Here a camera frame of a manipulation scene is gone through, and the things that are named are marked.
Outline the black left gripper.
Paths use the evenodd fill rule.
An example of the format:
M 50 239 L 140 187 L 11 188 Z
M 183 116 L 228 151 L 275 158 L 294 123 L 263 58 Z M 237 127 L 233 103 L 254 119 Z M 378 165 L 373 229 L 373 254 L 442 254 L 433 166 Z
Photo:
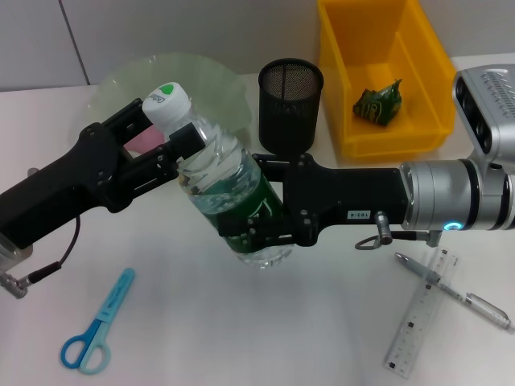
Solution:
M 120 144 L 155 148 L 117 173 Z M 205 147 L 193 123 L 161 144 L 162 133 L 142 111 L 142 100 L 133 100 L 102 124 L 83 129 L 64 156 L 1 194 L 1 234 L 23 249 L 91 208 L 120 212 L 130 198 L 176 179 L 178 164 Z

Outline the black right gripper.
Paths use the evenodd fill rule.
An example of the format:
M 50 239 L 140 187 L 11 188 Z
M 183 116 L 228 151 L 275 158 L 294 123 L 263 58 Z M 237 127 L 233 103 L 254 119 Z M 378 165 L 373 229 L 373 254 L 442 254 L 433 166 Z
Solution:
M 217 231 L 236 253 L 297 244 L 311 247 L 335 225 L 373 225 L 381 211 L 402 224 L 408 199 L 398 168 L 330 169 L 312 156 L 252 154 L 268 181 L 282 181 L 287 214 L 279 217 L 218 215 Z

